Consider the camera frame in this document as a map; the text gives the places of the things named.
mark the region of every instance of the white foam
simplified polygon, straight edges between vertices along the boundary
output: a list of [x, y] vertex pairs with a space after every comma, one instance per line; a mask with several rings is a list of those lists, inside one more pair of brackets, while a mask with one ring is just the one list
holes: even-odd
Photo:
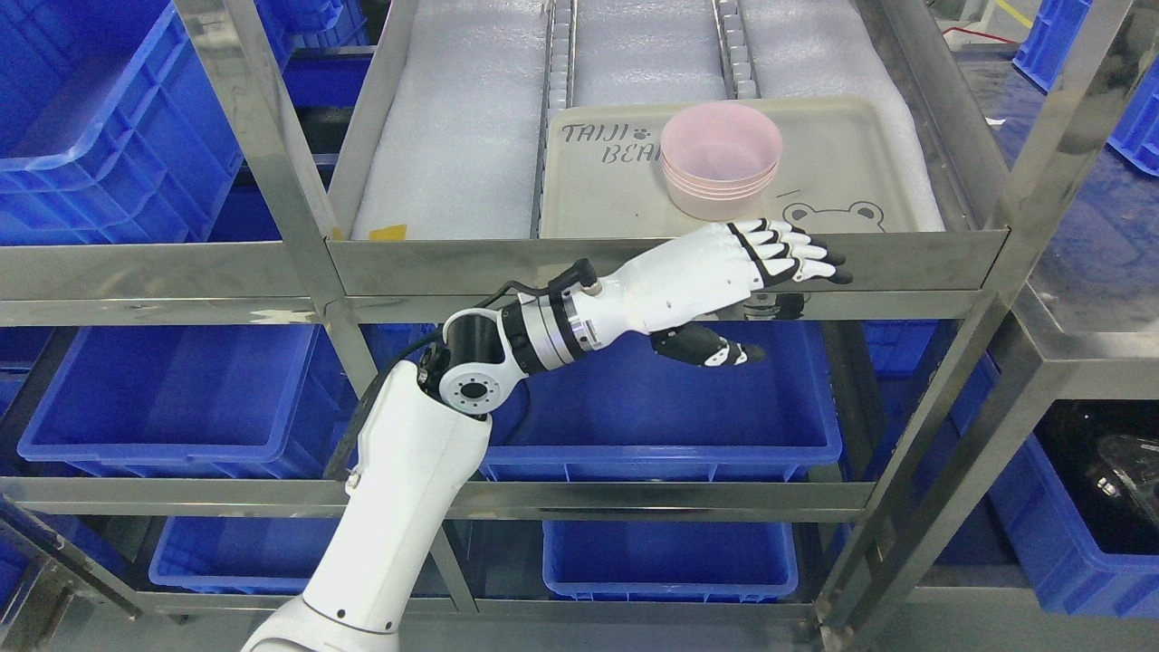
[[724, 98], [708, 0], [582, 0], [577, 15], [577, 105]]
[[[576, 103], [724, 96], [707, 0], [580, 7]], [[761, 95], [872, 102], [919, 224], [942, 229], [913, 118], [850, 1], [743, 8]], [[529, 235], [546, 29], [541, 0], [422, 0], [352, 237], [395, 224], [407, 224], [408, 239]]]
[[547, 16], [540, 0], [423, 0], [352, 232], [527, 237]]
[[873, 103], [920, 228], [943, 230], [913, 116], [850, 0], [750, 0], [742, 9], [760, 95]]

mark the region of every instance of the black cable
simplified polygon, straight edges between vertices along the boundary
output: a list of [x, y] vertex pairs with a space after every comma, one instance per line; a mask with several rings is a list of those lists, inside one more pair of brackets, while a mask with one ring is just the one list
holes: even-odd
[[358, 445], [358, 433], [360, 433], [363, 426], [366, 425], [366, 419], [370, 417], [370, 409], [374, 405], [378, 394], [382, 391], [386, 378], [389, 376], [391, 371], [394, 369], [396, 365], [406, 360], [408, 356], [442, 339], [443, 328], [439, 325], [438, 329], [435, 329], [429, 335], [423, 336], [422, 338], [407, 345], [401, 352], [392, 358], [385, 367], [382, 367], [381, 372], [379, 372], [377, 376], [374, 376], [370, 387], [366, 388], [362, 398], [358, 400], [358, 406], [355, 408], [355, 412], [350, 417], [350, 424], [347, 426], [347, 431], [342, 434], [338, 446], [334, 449], [334, 455], [330, 456], [329, 463], [326, 464], [326, 474], [322, 477], [328, 481], [337, 481], [340, 483], [347, 482], [347, 478], [350, 477], [350, 472], [347, 470], [347, 463], [350, 462], [350, 454], [353, 453], [355, 447]]
[[475, 307], [487, 307], [487, 306], [491, 305], [493, 302], [495, 302], [495, 301], [500, 300], [501, 298], [503, 298], [503, 294], [506, 294], [511, 290], [518, 290], [518, 291], [520, 291], [520, 292], [523, 292], [525, 294], [530, 294], [532, 296], [541, 296], [541, 295], [546, 294], [549, 291], [549, 290], [544, 288], [544, 287], [532, 287], [531, 285], [524, 285], [523, 283], [520, 283], [518, 280], [508, 280], [506, 283], [503, 283], [503, 285], [501, 285], [498, 290], [495, 290], [495, 292], [491, 293], [491, 295], [489, 295], [486, 299], [476, 302]]
[[527, 402], [527, 406], [523, 411], [523, 417], [520, 417], [519, 422], [515, 425], [513, 428], [511, 428], [511, 432], [508, 433], [508, 437], [503, 438], [503, 444], [501, 444], [500, 446], [511, 446], [511, 444], [515, 442], [516, 438], [523, 431], [524, 424], [527, 423], [527, 417], [531, 416], [531, 388], [527, 387], [527, 381], [523, 381], [522, 383], [519, 383], [519, 387], [523, 388], [523, 396]]

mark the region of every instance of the floor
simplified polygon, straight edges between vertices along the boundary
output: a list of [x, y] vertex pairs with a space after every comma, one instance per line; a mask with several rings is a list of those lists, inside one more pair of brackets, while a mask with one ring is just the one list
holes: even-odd
[[[74, 606], [42, 652], [220, 652], [240, 649], [263, 616], [214, 614], [175, 625], [131, 623], [119, 613]], [[786, 625], [568, 624], [414, 617], [402, 627], [406, 652], [808, 652]], [[909, 605], [881, 636], [880, 652], [1144, 652], [1159, 640], [1157, 621], [1076, 618], [1036, 607]]]

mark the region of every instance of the metal shelf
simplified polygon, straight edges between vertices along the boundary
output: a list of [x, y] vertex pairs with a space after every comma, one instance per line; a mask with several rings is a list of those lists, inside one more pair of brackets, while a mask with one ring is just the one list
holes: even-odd
[[[318, 322], [326, 325], [348, 376], [362, 391], [376, 371], [359, 323], [442, 320], [506, 278], [542, 281], [583, 256], [607, 271], [661, 241], [343, 241], [399, 87], [417, 1], [391, 3], [381, 45], [374, 51], [328, 191], [285, 86], [271, 72], [277, 67], [252, 1], [177, 0], [176, 5], [283, 241], [0, 247], [0, 324]], [[1145, 72], [1147, 54], [1134, 49], [1136, 45], [1123, 45], [1125, 51], [1114, 59], [1107, 52], [1127, 19], [1152, 3], [1108, 0], [1092, 7], [1093, 19], [1087, 20], [1062, 75], [1067, 93], [1048, 97], [1045, 117], [1013, 168], [991, 137], [925, 3], [858, 0], [857, 6], [916, 117], [947, 230], [826, 235], [826, 241], [848, 257], [854, 285], [808, 283], [777, 288], [757, 294], [752, 306], [770, 306], [779, 292], [793, 291], [811, 295], [807, 318], [962, 320], [881, 479], [802, 485], [471, 483], [451, 513], [452, 518], [496, 520], [551, 517], [860, 523], [816, 602], [726, 606], [481, 600], [471, 595], [454, 544], [443, 536], [432, 554], [452, 598], [416, 600], [414, 613], [655, 617], [665, 622], [672, 617], [787, 617], [812, 622], [815, 633], [836, 650], [867, 646], [906, 596], [1027, 600], [1025, 584], [1020, 585], [1018, 574], [1008, 569], [990, 574], [927, 571], [969, 512], [962, 508], [981, 498], [989, 481], [1013, 455], [1015, 442], [1029, 432], [1021, 426], [1049, 404], [1048, 397], [1052, 401], [1094, 388], [1142, 396], [1149, 395], [1147, 386], [1159, 387], [1153, 382], [1157, 367], [1150, 353], [1159, 351], [1151, 343], [1153, 337], [1069, 335], [1058, 328], [1058, 313], [1051, 316], [1044, 312], [1042, 301], [1036, 307], [1034, 294], [1018, 295], [1070, 202], [1069, 189], [1085, 177], [1101, 148], [1103, 139], [1095, 135], [1110, 132], [1130, 89]], [[1118, 74], [1116, 66], [1123, 61], [1144, 64], [1137, 78]], [[1069, 144], [1074, 140], [1067, 138], [1078, 132], [1087, 138], [1074, 147]], [[1006, 318], [1015, 298], [1018, 316]], [[1049, 330], [1051, 323], [1058, 332]], [[913, 468], [999, 329], [996, 351], [1015, 352], [1012, 356], [1028, 366], [1027, 372], [1004, 376], [996, 390], [1003, 400], [987, 404], [949, 470], [918, 512], [899, 521], [895, 532], [892, 519], [909, 491]], [[847, 329], [843, 334], [840, 328], [826, 325], [834, 369], [855, 372], [859, 365], [857, 343], [851, 344], [850, 337]], [[1108, 384], [1109, 371], [1122, 381]], [[876, 420], [873, 383], [866, 386], [859, 379], [863, 374], [852, 373], [834, 383], [851, 444], [873, 442], [881, 434], [854, 427], [859, 419], [851, 415], [869, 417], [868, 422], [861, 419], [866, 423]], [[6, 431], [12, 423], [9, 416]], [[987, 427], [992, 427], [992, 435], [985, 432]], [[12, 437], [6, 432], [9, 446]], [[3, 478], [0, 491], [7, 497], [0, 506], [5, 534], [59, 565], [67, 581], [83, 594], [101, 595], [129, 613], [268, 609], [280, 599], [134, 591], [71, 545], [57, 548], [54, 533], [27, 519], [27, 510], [333, 517], [344, 505], [341, 488], [315, 481]], [[865, 579], [861, 571], [866, 566], [868, 581], [859, 586], [854, 580]], [[819, 629], [818, 620], [824, 623]]]

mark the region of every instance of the blue bin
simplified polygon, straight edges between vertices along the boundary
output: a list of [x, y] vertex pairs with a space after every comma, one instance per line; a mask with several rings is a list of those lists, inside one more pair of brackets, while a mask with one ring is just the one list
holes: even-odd
[[624, 336], [517, 389], [494, 415], [480, 470], [493, 481], [739, 482], [836, 462], [841, 439], [818, 325], [710, 325], [760, 345], [767, 360], [705, 369]]
[[0, 244], [205, 239], [241, 151], [168, 0], [9, 0], [0, 41]]
[[16, 400], [20, 387], [24, 384], [24, 378], [0, 372], [0, 418], [8, 412], [8, 406]]
[[337, 519], [174, 517], [148, 578], [197, 593], [298, 594], [337, 527]]
[[545, 521], [544, 583], [574, 600], [773, 601], [797, 585], [793, 528]]
[[[1044, 0], [1019, 47], [1014, 65], [1043, 90], [1050, 90], [1063, 68], [1091, 0]], [[1108, 140], [1137, 168], [1159, 175], [1159, 66], [1152, 66]]]
[[355, 403], [315, 325], [85, 329], [17, 445], [100, 477], [320, 477]]
[[326, 28], [326, 31], [311, 30], [294, 36], [292, 41], [294, 47], [313, 50], [319, 47], [370, 45], [370, 39], [366, 37], [366, 15], [363, 14], [362, 3], [358, 0], [345, 0], [345, 7], [342, 7], [342, 0], [334, 0], [334, 2], [341, 9], [335, 15], [334, 22]]
[[[996, 380], [989, 361], [975, 371], [950, 413], [961, 430]], [[1159, 556], [1103, 552], [1034, 435], [991, 488], [990, 499], [1043, 610], [1159, 618]]]
[[315, 34], [334, 27], [342, 0], [270, 0], [274, 15], [290, 34]]
[[30, 372], [50, 336], [52, 329], [38, 325], [0, 328], [0, 374]]
[[[115, 551], [88, 526], [75, 517], [65, 515], [37, 515], [42, 521], [51, 526], [57, 534], [70, 540], [78, 548], [83, 550], [95, 562], [114, 573], [122, 573], [125, 570], [125, 558]], [[6, 542], [0, 541], [0, 613], [3, 613], [8, 603], [15, 596], [15, 591], [20, 585], [20, 579], [28, 567], [28, 557]]]
[[235, 185], [221, 204], [210, 242], [268, 242], [282, 239], [257, 185]]
[[887, 379], [904, 378], [918, 368], [938, 320], [866, 321], [863, 330], [874, 372]]
[[0, 542], [0, 613], [7, 611], [27, 567], [27, 557], [7, 543]]

